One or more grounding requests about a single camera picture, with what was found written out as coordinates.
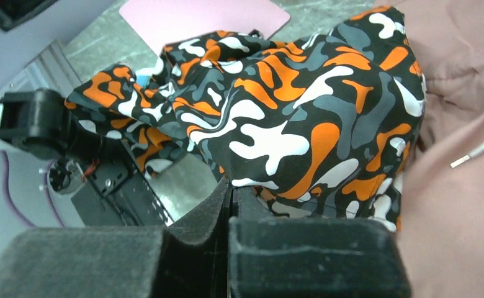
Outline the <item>orange camouflage shorts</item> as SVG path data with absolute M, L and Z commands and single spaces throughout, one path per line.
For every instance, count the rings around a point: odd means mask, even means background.
M 152 177 L 188 152 L 279 217 L 367 218 L 400 228 L 402 172 L 425 109 L 405 17 L 379 6 L 326 34 L 278 42 L 219 30 L 166 45 L 147 88 L 123 63 L 65 106 L 126 140 Z

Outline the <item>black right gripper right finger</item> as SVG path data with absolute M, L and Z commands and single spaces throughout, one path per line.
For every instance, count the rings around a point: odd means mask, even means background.
M 369 219 L 272 216 L 252 190 L 231 195 L 231 297 L 410 297 L 394 234 Z

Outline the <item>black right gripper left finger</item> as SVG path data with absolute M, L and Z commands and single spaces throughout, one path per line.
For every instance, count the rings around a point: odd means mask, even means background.
M 222 179 L 172 225 L 35 228 L 0 255 L 0 297 L 226 297 Z

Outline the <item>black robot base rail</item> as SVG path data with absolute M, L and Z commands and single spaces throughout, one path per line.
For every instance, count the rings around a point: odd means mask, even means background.
M 46 161 L 41 190 L 68 196 L 87 226 L 173 223 L 126 145 L 85 129 L 56 91 L 0 96 L 0 151 Z

